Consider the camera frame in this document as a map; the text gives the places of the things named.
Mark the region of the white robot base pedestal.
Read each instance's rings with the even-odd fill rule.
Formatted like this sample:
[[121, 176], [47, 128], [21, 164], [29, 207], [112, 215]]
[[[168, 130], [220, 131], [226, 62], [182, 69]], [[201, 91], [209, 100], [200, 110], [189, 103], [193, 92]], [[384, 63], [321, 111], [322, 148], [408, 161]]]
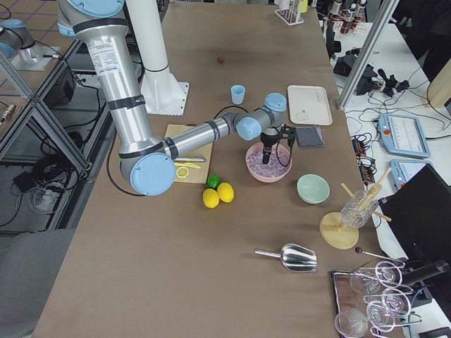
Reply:
[[171, 73], [156, 2], [132, 0], [126, 5], [144, 66], [141, 93], [147, 112], [182, 115], [189, 84]]

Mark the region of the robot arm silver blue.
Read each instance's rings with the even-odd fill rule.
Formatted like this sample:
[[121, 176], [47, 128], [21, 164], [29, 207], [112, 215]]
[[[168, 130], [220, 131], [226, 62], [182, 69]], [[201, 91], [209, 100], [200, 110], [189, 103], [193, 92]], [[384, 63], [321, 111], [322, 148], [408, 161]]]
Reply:
[[284, 95], [270, 93], [257, 110], [226, 113], [173, 137], [154, 134], [150, 113], [183, 112], [188, 84], [170, 72], [155, 1], [60, 1], [61, 34], [85, 43], [121, 140], [121, 172], [143, 195], [167, 191], [175, 159], [238, 133], [252, 140], [278, 127]]

